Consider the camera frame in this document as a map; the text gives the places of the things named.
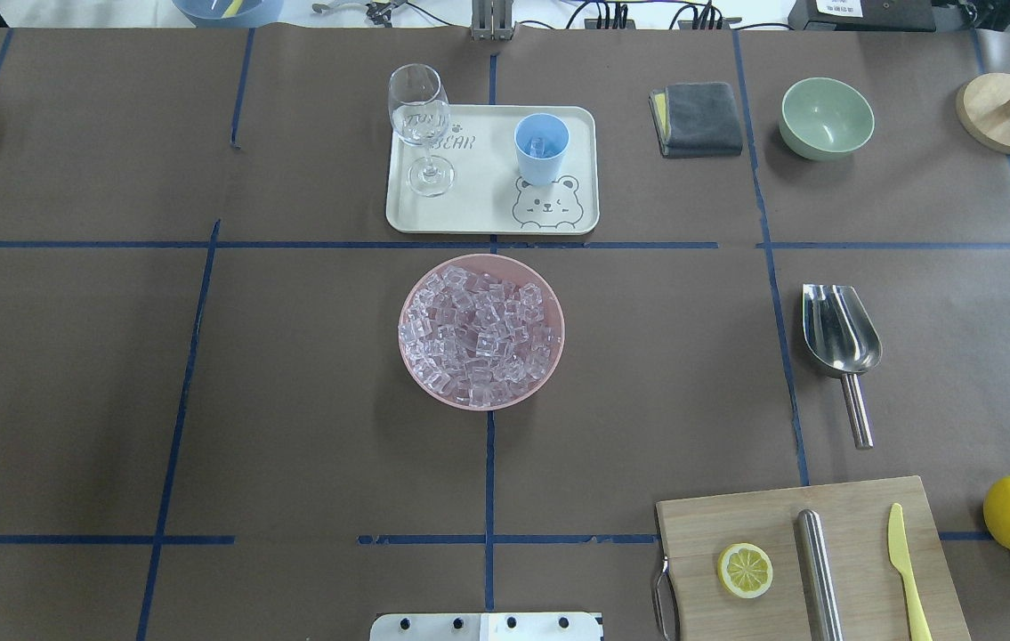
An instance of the wine glass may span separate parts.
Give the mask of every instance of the wine glass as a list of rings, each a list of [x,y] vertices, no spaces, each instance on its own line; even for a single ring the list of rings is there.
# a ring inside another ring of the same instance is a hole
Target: wine glass
[[[448,97],[436,71],[418,63],[394,71],[386,106],[394,133],[407,145],[426,151],[410,163],[408,186],[426,198],[447,192],[452,187],[452,165],[430,153],[432,143],[448,131]]]

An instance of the metal plate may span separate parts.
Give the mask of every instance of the metal plate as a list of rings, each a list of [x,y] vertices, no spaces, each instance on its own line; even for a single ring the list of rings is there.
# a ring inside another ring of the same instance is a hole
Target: metal plate
[[[588,613],[382,615],[371,641],[602,641],[602,616]]]

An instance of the wooden base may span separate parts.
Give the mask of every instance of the wooden base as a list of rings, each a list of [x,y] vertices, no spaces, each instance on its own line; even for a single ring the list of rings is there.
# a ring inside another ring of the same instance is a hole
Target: wooden base
[[[960,89],[955,113],[964,129],[994,150],[1010,154],[1010,74],[986,73]]]

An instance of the metal frame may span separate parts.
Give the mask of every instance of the metal frame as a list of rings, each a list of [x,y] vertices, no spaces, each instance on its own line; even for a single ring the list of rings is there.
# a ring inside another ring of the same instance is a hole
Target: metal frame
[[[474,40],[512,40],[512,0],[473,0]]]

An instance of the lemon slice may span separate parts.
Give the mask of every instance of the lemon slice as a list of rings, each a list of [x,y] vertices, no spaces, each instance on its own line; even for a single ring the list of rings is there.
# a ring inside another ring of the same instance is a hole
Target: lemon slice
[[[755,600],[774,582],[774,564],[758,545],[735,543],[719,555],[719,580],[733,596]]]

